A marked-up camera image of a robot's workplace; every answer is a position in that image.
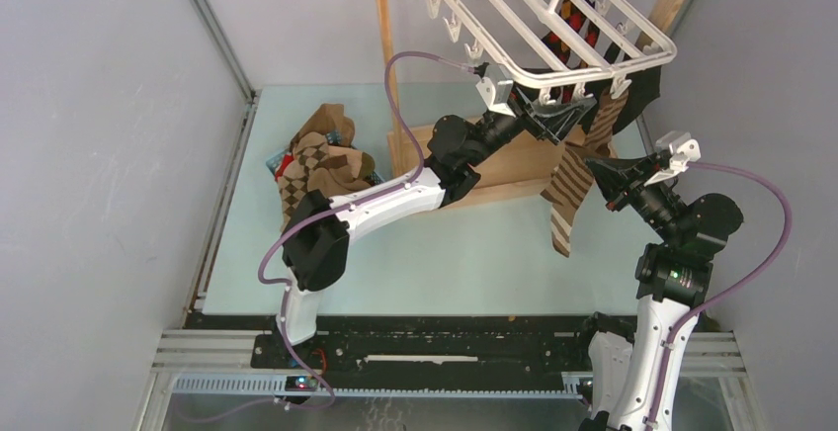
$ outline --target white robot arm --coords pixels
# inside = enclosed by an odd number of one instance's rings
[[[491,79],[495,72],[484,72],[481,83],[498,85]],[[498,86],[516,89],[510,84]],[[283,259],[293,274],[287,316],[278,315],[277,322],[286,323],[291,344],[314,335],[323,290],[343,275],[349,245],[400,218],[458,201],[480,179],[472,167],[524,130],[554,143],[562,141],[595,103],[583,98],[540,107],[525,92],[505,93],[502,98],[509,100],[511,115],[487,111],[476,124],[456,116],[442,117],[428,143],[431,154],[423,168],[417,168],[420,172],[356,194],[326,199],[314,191],[303,198],[286,231],[310,216],[323,217],[300,228],[284,245]],[[675,386],[697,320],[682,327],[679,340],[671,345],[667,345],[667,334],[704,301],[711,260],[742,223],[741,212],[728,197],[707,194],[686,205],[661,182],[699,158],[698,143],[688,133],[667,134],[657,149],[640,159],[585,158],[608,209],[619,211],[631,205],[664,241],[647,245],[635,270],[639,303],[633,337],[610,330],[593,335],[588,349],[594,370],[593,418],[582,423],[582,431],[671,430]],[[324,214],[337,208],[342,209]],[[664,353],[670,362],[664,377],[659,377]],[[649,410],[658,406],[656,400],[661,412],[657,422],[648,422]]]

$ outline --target wooden rack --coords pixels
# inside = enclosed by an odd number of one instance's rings
[[[686,1],[657,0],[649,15],[649,21],[664,33],[669,33]],[[387,62],[394,54],[388,3],[387,0],[376,0],[376,3],[381,47],[384,62]],[[648,40],[641,35],[637,46],[646,44]],[[389,77],[393,97],[398,104],[395,70],[390,71]],[[398,176],[416,165],[419,159],[416,158],[416,152],[410,140],[401,131],[395,117],[392,121],[393,131],[387,135],[387,143],[392,158],[393,175]],[[411,131],[424,146],[430,139],[432,128],[419,127]],[[568,140],[576,142],[582,139],[584,139],[584,133],[579,127],[568,137]],[[562,145],[554,146],[547,141],[537,141],[528,135],[519,136],[475,169],[482,178],[468,196],[457,205],[474,205],[537,194],[546,186],[550,172],[558,163],[562,149]]]

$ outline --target purple cable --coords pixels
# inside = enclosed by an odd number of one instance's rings
[[[419,156],[419,159],[421,160],[425,157],[425,154],[422,152],[422,146],[419,144],[419,141],[416,139],[416,136],[413,135],[413,132],[410,131],[410,127],[407,125],[405,120],[401,117],[401,112],[399,112],[398,107],[395,104],[395,100],[393,99],[392,87],[390,87],[389,74],[390,74],[390,71],[392,70],[392,66],[393,66],[393,64],[395,63],[396,60],[398,60],[400,58],[404,58],[404,57],[427,58],[429,60],[434,60],[434,61],[437,61],[437,62],[444,63],[446,65],[450,65],[450,66],[455,67],[455,68],[459,68],[460,70],[463,70],[463,71],[466,71],[466,72],[469,72],[469,73],[474,73],[474,68],[469,67],[465,64],[454,62],[452,60],[448,60],[446,58],[442,58],[442,57],[440,57],[438,55],[435,55],[433,53],[422,52],[422,51],[418,51],[418,50],[407,50],[405,52],[397,53],[396,55],[393,56],[393,58],[391,58],[387,62],[387,65],[384,68],[384,92],[387,95],[387,101],[390,104],[390,108],[392,109],[393,115],[398,120],[398,123],[401,126],[402,130],[404,130],[404,132],[407,134],[407,137],[410,139],[410,142],[413,144],[413,147],[416,149],[416,152]],[[405,182],[412,183],[417,178],[419,178],[419,175],[422,174],[422,169],[423,169],[422,162],[419,162],[419,165],[416,166],[416,169],[413,171],[413,174],[411,174],[411,176]],[[392,187],[389,187],[389,188],[384,189],[382,191],[375,192],[375,193],[372,193],[372,194],[368,194],[364,197],[361,197],[361,198],[359,198],[355,201],[355,204],[357,206],[361,206],[361,205],[363,205],[367,202],[373,201],[373,200],[378,199],[380,197],[386,196],[387,194],[390,194],[392,192],[402,190],[402,189],[404,189],[403,183],[398,183],[398,184],[395,184]],[[293,287],[293,285],[292,285],[292,281],[289,278],[265,278],[265,269],[268,267],[268,263],[271,261],[271,258],[274,257],[274,255],[277,253],[277,251],[279,251],[279,249],[283,246],[283,244],[286,241],[288,241],[289,238],[291,238],[292,236],[297,234],[300,230],[302,230],[303,228],[306,228],[307,226],[311,225],[312,223],[314,223],[318,220],[321,220],[321,219],[326,218],[328,216],[333,216],[335,214],[338,214],[338,213],[348,209],[349,206],[350,206],[349,204],[344,204],[344,205],[338,206],[334,209],[330,209],[328,211],[321,212],[319,214],[315,214],[315,215],[312,215],[312,216],[306,218],[305,220],[303,220],[300,223],[292,226],[291,228],[288,229],[288,231],[283,233],[280,236],[280,238],[273,245],[271,245],[271,248],[268,249],[268,252],[265,253],[265,257],[262,258],[262,262],[259,263],[259,271],[258,271],[257,276],[259,277],[259,282],[262,283],[263,285],[276,285],[276,284],[284,284],[285,285],[286,293],[283,295],[283,303],[282,303],[282,306],[280,307],[280,317],[285,318],[287,316],[289,297],[290,297],[288,295],[288,291]],[[231,414],[237,413],[238,411],[241,411],[242,409],[249,408],[249,407],[257,405],[257,404],[269,403],[269,402],[282,403],[286,408],[309,409],[309,410],[323,409],[323,408],[327,408],[327,407],[331,406],[335,402],[335,399],[336,399],[334,389],[332,389],[332,386],[330,384],[328,384],[323,379],[323,377],[320,376],[320,374],[314,372],[314,370],[312,370],[311,367],[309,367],[299,357],[299,355],[296,353],[296,351],[293,349],[293,345],[292,345],[291,341],[289,341],[289,339],[288,339],[288,334],[287,334],[287,330],[286,330],[286,322],[283,321],[283,320],[280,321],[280,335],[282,336],[283,343],[285,344],[286,349],[288,349],[289,354],[291,354],[292,358],[302,367],[303,370],[308,372],[312,377],[314,377],[317,380],[318,383],[320,383],[324,388],[326,388],[326,391],[329,393],[329,401],[328,402],[326,402],[324,404],[317,404],[317,405],[304,405],[304,404],[290,403],[288,401],[284,401],[284,400],[276,398],[276,397],[258,398],[258,399],[254,399],[253,401],[248,401],[244,404],[241,404],[241,405],[239,405],[239,406],[237,406],[233,409],[224,411],[223,413],[221,413],[219,415],[211,416],[211,417],[207,417],[207,418],[190,418],[188,416],[184,416],[183,414],[181,414],[176,409],[175,413],[178,415],[178,417],[180,419],[184,420],[184,421],[191,422],[191,423],[212,423],[212,422],[221,420],[223,418],[226,418],[227,416],[229,416]]]
[[[780,234],[780,239],[777,240],[777,244],[774,246],[774,249],[771,250],[771,253],[763,260],[756,269],[747,276],[739,280],[735,285],[727,288],[726,290],[722,291],[711,300],[699,305],[695,309],[684,314],[683,317],[678,319],[678,322],[672,326],[672,330],[669,332],[669,335],[666,337],[666,345],[671,345],[675,343],[675,340],[678,338],[678,333],[684,324],[687,323],[691,318],[699,315],[709,307],[713,307],[714,305],[718,304],[719,302],[726,299],[728,296],[736,293],[737,291],[741,290],[745,287],[748,283],[754,281],[756,277],[762,274],[769,265],[771,265],[774,260],[780,255],[780,252],[786,246],[786,243],[789,241],[789,235],[792,234],[792,206],[789,204],[789,200],[786,199],[786,196],[783,194],[783,191],[780,190],[779,187],[772,184],[768,179],[765,179],[762,176],[754,174],[752,172],[737,169],[735,167],[729,166],[722,166],[720,164],[710,164],[707,162],[692,162],[690,163],[691,167],[695,167],[698,169],[707,169],[710,171],[719,171],[719,172],[726,172],[728,174],[735,174],[737,176],[744,177],[746,179],[750,179],[754,182],[761,184],[763,187],[771,191],[777,200],[780,201],[780,205],[783,207],[783,232]],[[669,366],[669,359],[672,355],[672,349],[669,347],[664,347],[663,349],[663,356],[661,357],[660,361],[660,370],[658,371],[657,382],[655,384],[654,395],[652,396],[652,404],[649,408],[649,416],[646,420],[646,431],[652,431],[652,423],[657,420],[657,414],[660,411],[660,402],[663,398],[663,383],[666,380],[666,369]]]

